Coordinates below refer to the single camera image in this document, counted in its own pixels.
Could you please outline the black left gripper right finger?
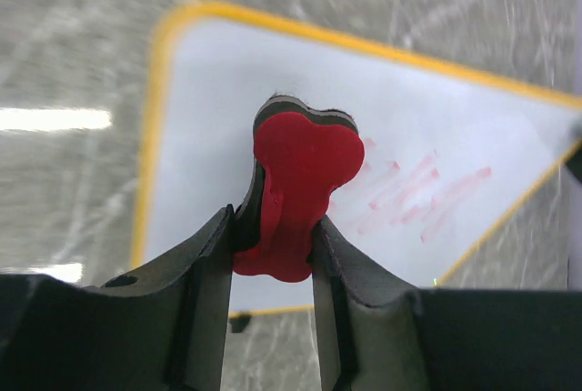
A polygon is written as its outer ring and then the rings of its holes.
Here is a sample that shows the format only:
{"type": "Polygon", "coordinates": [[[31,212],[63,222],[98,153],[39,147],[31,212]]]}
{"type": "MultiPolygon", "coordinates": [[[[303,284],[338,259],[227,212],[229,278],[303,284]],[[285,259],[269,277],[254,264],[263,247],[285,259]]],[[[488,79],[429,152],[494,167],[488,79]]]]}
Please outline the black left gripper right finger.
{"type": "Polygon", "coordinates": [[[349,243],[328,217],[312,234],[313,292],[325,390],[425,390],[416,288],[349,243]]]}

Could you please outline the red bone-shaped eraser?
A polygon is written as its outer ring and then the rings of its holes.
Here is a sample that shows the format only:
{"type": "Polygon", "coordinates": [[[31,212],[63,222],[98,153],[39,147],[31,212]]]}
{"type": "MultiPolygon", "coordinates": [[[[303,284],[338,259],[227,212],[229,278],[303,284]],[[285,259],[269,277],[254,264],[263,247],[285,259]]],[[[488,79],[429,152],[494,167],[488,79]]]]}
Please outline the red bone-shaped eraser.
{"type": "Polygon", "coordinates": [[[312,232],[365,157],[354,119],[273,95],[253,123],[254,172],[235,214],[234,270],[286,283],[312,273],[312,232]]]}

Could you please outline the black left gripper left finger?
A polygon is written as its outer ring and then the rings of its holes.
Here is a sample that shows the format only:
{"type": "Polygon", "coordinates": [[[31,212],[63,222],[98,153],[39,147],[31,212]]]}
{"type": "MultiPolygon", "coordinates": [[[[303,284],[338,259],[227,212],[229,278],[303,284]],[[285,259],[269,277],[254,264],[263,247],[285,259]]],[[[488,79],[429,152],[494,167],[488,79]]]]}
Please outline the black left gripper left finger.
{"type": "Polygon", "coordinates": [[[219,389],[233,224],[226,206],[159,257],[85,289],[100,345],[92,389],[219,389]]]}

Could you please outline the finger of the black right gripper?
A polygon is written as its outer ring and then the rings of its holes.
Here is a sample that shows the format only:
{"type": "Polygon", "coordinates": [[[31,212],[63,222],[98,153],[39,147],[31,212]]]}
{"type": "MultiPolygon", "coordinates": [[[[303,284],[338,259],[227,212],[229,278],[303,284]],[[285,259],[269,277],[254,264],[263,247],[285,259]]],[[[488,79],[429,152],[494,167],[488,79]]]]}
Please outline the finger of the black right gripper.
{"type": "Polygon", "coordinates": [[[581,181],[581,123],[575,122],[566,133],[565,138],[569,144],[567,152],[563,156],[562,165],[578,181],[581,181]]]}

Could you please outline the yellow framed whiteboard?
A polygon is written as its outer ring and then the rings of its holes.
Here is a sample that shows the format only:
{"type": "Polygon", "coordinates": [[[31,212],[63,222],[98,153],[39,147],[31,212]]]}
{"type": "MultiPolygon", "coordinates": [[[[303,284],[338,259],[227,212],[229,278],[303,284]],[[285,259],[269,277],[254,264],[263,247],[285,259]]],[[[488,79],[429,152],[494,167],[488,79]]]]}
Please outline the yellow framed whiteboard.
{"type": "Polygon", "coordinates": [[[328,216],[416,286],[444,284],[577,149],[572,95],[242,6],[158,26],[131,262],[258,185],[232,311],[311,305],[309,233],[328,216]]]}

